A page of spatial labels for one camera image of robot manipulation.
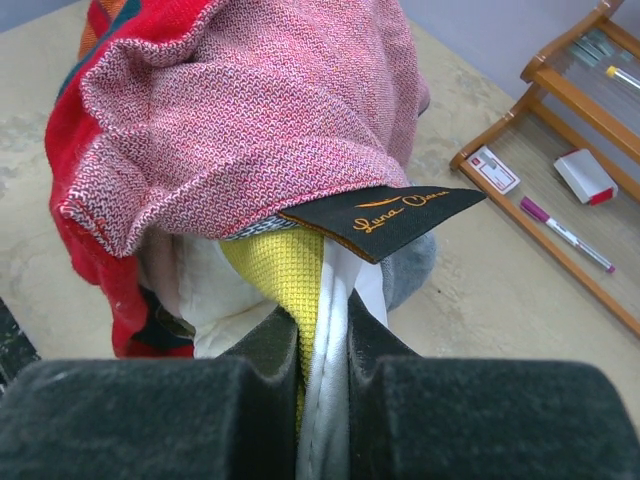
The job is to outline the red patterned pillowcase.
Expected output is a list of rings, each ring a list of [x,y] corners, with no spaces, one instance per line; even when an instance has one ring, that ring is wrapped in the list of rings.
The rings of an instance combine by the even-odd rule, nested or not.
[[[407,178],[429,94],[395,1],[96,1],[87,23],[46,129],[50,208],[118,357],[194,348],[143,336],[150,233],[303,228],[376,263],[484,198]]]

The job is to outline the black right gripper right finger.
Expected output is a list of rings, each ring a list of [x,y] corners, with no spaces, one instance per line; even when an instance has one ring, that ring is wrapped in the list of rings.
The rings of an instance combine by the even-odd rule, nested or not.
[[[354,479],[635,479],[639,440],[597,368],[424,358],[352,295]]]

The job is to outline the white yellow pillow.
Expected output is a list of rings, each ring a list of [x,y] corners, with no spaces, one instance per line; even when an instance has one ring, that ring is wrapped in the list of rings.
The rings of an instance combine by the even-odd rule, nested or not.
[[[198,358],[215,358],[276,307],[298,327],[299,479],[349,475],[348,300],[359,293],[387,320],[386,265],[371,265],[303,228],[232,241],[147,235],[141,282],[193,336]]]

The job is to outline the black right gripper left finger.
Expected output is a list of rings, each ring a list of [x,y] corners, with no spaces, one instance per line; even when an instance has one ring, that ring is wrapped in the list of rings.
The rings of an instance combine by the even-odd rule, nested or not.
[[[291,479],[297,336],[279,309],[214,359],[35,363],[1,402],[1,475]]]

